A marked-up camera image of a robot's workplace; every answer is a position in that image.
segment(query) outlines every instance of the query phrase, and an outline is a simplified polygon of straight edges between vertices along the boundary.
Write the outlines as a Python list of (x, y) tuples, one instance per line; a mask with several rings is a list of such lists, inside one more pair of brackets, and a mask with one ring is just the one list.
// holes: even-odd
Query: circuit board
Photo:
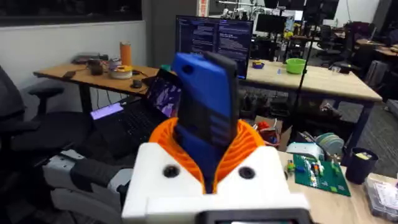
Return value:
[(303, 167), (305, 171), (295, 171), (296, 184), (302, 184), (349, 197), (351, 196), (344, 175), (338, 164), (334, 165), (336, 170), (333, 170), (331, 162), (321, 161), (324, 170), (323, 176), (320, 176), (315, 175), (314, 171), (311, 169), (311, 164), (313, 162), (317, 162), (317, 160), (305, 156), (293, 155), (295, 167)]

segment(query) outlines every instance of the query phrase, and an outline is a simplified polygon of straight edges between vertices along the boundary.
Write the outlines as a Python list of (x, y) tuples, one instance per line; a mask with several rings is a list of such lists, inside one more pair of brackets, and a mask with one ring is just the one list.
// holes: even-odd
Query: laptop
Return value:
[(140, 100), (120, 101), (91, 112), (114, 158), (136, 153), (161, 122), (177, 115), (181, 86), (176, 75), (160, 69)]

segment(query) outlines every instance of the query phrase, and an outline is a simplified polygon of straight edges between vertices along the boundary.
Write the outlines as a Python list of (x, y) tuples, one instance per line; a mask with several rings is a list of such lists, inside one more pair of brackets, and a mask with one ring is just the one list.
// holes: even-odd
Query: black screw hole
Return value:
[(174, 178), (180, 174), (180, 169), (175, 165), (167, 165), (163, 170), (163, 175), (167, 178)]
[(188, 75), (191, 75), (193, 73), (193, 67), (191, 65), (184, 65), (182, 67), (182, 71)]
[(250, 167), (242, 167), (239, 169), (239, 175), (244, 179), (253, 179), (256, 175), (255, 171)]

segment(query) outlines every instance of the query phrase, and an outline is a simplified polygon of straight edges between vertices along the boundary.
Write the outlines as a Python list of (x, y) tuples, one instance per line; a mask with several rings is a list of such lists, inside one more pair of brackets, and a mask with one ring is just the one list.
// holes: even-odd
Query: wooden tabletop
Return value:
[(356, 41), (357, 44), (359, 45), (375, 45), (375, 46), (384, 46), (383, 43), (377, 42), (377, 41), (368, 41), (366, 39), (359, 39)]
[[(249, 61), (248, 75), (245, 82), (278, 86), (288, 90), (296, 90), (300, 85), (301, 75), (287, 73), (286, 65), (282, 62), (265, 63), (263, 69), (252, 68), (252, 60)], [(307, 67), (307, 74), (303, 81), (302, 90), (314, 93), (322, 93), (331, 96), (341, 96), (366, 101), (381, 101), (382, 98), (363, 83), (352, 72), (348, 75), (332, 72), (327, 68)]]
[(389, 47), (378, 47), (376, 49), (377, 52), (380, 52), (386, 56), (390, 56), (390, 57), (398, 57), (398, 53), (395, 53), (393, 51), (390, 50)]
[[(306, 36), (302, 36), (302, 35), (293, 35), (291, 38), (291, 40), (306, 40), (306, 41), (311, 41), (312, 37), (306, 37)], [(314, 42), (319, 42), (321, 41), (321, 39), (319, 37), (315, 37)]]
[[(293, 159), (293, 155), (286, 152), (279, 152), (280, 161), (283, 167), (286, 166), (288, 159)], [(370, 178), (388, 182), (395, 185), (397, 179), (385, 177), (377, 174), (370, 174)], [(370, 213), (368, 201), (362, 185), (352, 184), (347, 181), (351, 197), (334, 194), (324, 190), (314, 189), (304, 185), (296, 184), (294, 175), (287, 179), (291, 192), (302, 192), (310, 202), (310, 213), (313, 221), (322, 224), (375, 224), (390, 223), (384, 219), (374, 217)]]
[[(65, 82), (72, 82), (77, 84), (87, 84), (92, 87), (107, 89), (111, 91), (116, 91), (120, 93), (137, 93), (137, 94), (145, 94), (147, 91), (147, 86), (142, 84), (141, 88), (131, 88), (132, 80), (137, 79), (141, 80), (143, 78), (156, 76), (158, 69), (149, 68), (143, 66), (133, 66), (133, 69), (138, 70), (145, 75), (133, 75), (132, 78), (126, 80), (118, 80), (111, 78), (109, 73), (106, 72), (102, 75), (94, 76), (91, 75), (89, 69), (85, 69), (86, 65), (74, 65), (74, 64), (63, 64), (55, 67), (47, 68), (45, 70), (34, 72), (34, 75), (38, 77), (46, 77), (59, 79)], [(76, 75), (70, 79), (63, 79), (62, 76), (68, 71), (76, 71)]]

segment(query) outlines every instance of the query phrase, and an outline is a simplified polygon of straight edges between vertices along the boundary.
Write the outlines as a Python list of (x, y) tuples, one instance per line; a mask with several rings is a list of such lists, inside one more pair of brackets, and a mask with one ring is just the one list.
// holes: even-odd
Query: monitor screen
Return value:
[(153, 107), (160, 110), (168, 118), (171, 118), (177, 115), (180, 95), (180, 87), (177, 87), (171, 80), (157, 76), (152, 82), (146, 98)]
[(295, 21), (301, 21), (303, 17), (303, 11), (295, 11), (294, 12), (294, 20)]
[(257, 18), (256, 31), (283, 34), (286, 17), (260, 14)]
[(96, 120), (96, 119), (100, 119), (100, 118), (106, 117), (108, 115), (117, 113), (122, 110), (123, 110), (123, 107), (120, 105), (119, 102), (117, 102), (117, 103), (113, 103), (111, 105), (105, 106), (103, 108), (100, 108), (98, 110), (94, 110), (90, 114), (91, 114), (91, 117), (93, 118), (93, 120)]
[(238, 77), (248, 72), (253, 21), (177, 16), (176, 51), (219, 53), (238, 64)]

